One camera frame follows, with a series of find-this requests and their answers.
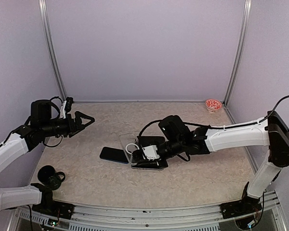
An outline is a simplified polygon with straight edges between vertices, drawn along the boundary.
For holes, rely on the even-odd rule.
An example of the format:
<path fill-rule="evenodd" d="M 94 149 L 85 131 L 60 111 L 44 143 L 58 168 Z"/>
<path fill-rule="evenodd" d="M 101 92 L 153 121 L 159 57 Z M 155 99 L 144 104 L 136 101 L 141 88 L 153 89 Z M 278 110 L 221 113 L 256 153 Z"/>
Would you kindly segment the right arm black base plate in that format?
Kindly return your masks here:
<path fill-rule="evenodd" d="M 228 219 L 260 211 L 262 210 L 262 205 L 259 200 L 251 202 L 240 199 L 228 203 L 222 203 L 220 205 L 220 210 L 223 219 Z"/>

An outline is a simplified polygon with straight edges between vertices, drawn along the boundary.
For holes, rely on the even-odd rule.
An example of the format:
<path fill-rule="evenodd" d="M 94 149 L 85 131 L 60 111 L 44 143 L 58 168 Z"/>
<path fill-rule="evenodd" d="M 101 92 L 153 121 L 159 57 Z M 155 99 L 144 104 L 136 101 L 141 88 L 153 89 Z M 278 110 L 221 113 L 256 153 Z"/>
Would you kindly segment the black smartphone with teal edge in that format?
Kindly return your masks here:
<path fill-rule="evenodd" d="M 160 145 L 165 143 L 165 138 L 163 136 L 137 136 L 138 142 L 136 145 L 142 149 L 148 146 L 156 146 L 158 148 Z"/>

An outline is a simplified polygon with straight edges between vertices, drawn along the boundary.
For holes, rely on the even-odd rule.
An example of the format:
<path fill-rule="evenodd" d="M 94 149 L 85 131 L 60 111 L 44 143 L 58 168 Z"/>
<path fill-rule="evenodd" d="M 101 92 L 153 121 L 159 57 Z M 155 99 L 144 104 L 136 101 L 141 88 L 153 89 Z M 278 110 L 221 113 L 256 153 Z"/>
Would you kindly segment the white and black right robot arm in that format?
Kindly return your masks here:
<path fill-rule="evenodd" d="M 237 210 L 242 214 L 248 213 L 258 204 L 264 190 L 282 168 L 289 166 L 289 128 L 275 111 L 269 111 L 267 116 L 257 120 L 231 126 L 196 125 L 194 131 L 178 115 L 170 115 L 157 120 L 157 123 L 167 140 L 162 144 L 150 145 L 138 141 L 134 151 L 125 146 L 131 165 L 166 160 L 181 153 L 186 154 L 185 160 L 188 161 L 192 155 L 210 154 L 223 149 L 268 147 L 266 160 L 253 180 L 246 184 L 242 198 L 236 204 Z"/>

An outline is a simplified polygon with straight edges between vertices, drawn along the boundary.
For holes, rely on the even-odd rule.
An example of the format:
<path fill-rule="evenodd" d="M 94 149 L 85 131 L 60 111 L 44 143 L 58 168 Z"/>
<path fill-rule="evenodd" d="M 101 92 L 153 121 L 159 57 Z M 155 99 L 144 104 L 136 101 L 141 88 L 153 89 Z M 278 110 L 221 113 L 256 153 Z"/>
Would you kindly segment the black phone with purple edge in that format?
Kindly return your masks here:
<path fill-rule="evenodd" d="M 121 149 L 111 148 L 111 147 L 103 147 L 99 156 L 103 160 L 128 164 L 128 159 Z"/>

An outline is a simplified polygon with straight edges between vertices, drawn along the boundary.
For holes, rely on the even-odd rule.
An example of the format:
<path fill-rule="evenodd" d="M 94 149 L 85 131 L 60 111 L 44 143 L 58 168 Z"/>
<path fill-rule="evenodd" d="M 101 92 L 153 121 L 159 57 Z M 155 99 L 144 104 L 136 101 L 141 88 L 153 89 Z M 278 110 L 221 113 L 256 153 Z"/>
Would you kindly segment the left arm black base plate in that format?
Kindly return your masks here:
<path fill-rule="evenodd" d="M 71 220 L 75 206 L 70 203 L 51 201 L 33 205 L 32 210 L 52 217 Z"/>

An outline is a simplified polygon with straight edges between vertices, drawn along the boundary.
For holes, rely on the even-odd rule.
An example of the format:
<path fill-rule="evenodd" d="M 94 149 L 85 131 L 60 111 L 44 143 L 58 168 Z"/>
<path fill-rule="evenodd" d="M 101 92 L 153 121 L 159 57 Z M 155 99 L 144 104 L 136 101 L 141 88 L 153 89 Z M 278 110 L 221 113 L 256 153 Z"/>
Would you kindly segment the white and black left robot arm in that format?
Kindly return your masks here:
<path fill-rule="evenodd" d="M 94 117 L 80 111 L 72 116 L 73 102 L 71 97 L 62 101 L 61 106 L 53 103 L 52 99 L 32 102 L 26 122 L 12 130 L 0 143 L 0 173 L 19 157 L 44 144 L 47 138 L 71 138 L 95 122 Z M 0 188 L 0 211 L 23 205 L 32 205 L 47 214 L 53 214 L 58 209 L 52 190 L 44 183 Z"/>

